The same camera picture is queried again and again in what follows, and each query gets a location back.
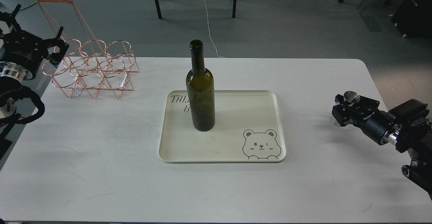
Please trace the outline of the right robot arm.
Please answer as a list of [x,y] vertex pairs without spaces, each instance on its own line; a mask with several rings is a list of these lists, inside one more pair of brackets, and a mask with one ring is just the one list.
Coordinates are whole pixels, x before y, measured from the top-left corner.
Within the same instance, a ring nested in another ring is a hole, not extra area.
[[428,105],[410,99],[385,112],[380,102],[353,91],[335,96],[333,118],[339,126],[359,128],[378,145],[392,144],[396,151],[411,158],[401,167],[402,174],[420,188],[432,193],[432,135]]

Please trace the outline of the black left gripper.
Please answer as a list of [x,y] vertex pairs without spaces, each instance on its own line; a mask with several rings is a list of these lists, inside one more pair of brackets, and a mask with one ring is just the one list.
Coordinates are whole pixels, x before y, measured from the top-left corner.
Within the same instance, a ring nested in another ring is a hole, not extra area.
[[[22,6],[17,4],[12,13],[1,12],[0,19],[5,22],[10,32],[3,35],[3,45],[0,52],[1,67],[6,64],[20,65],[26,69],[24,79],[34,79],[43,59],[53,66],[59,66],[69,49],[69,44],[61,37],[64,27],[60,26],[55,38],[42,40],[29,32],[22,32],[16,16]],[[49,48],[59,49],[48,53]]]

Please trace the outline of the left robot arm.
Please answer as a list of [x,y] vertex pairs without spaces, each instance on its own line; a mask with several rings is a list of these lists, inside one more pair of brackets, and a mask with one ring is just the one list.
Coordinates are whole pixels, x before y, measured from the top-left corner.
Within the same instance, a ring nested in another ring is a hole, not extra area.
[[[63,27],[60,27],[56,37],[42,39],[25,30],[17,23],[16,15],[21,8],[17,4],[13,12],[1,12],[0,18],[5,22],[10,32],[1,33],[3,45],[0,51],[0,106],[1,106],[1,156],[10,148],[12,141],[6,136],[16,124],[31,123],[45,113],[45,105],[40,96],[24,86],[24,80],[32,80],[45,59],[58,67],[69,49],[69,44],[62,40]],[[16,102],[29,98],[37,112],[28,117],[17,113]]]

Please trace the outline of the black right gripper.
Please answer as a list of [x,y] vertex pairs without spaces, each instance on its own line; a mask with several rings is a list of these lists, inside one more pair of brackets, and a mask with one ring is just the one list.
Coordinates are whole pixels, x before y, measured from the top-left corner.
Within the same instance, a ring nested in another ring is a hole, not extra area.
[[[364,135],[378,145],[397,142],[400,129],[387,117],[387,113],[379,110],[380,102],[365,96],[354,105],[335,105],[332,109],[337,125],[344,127],[353,124],[361,129]],[[371,114],[366,121],[358,121],[357,114]]]

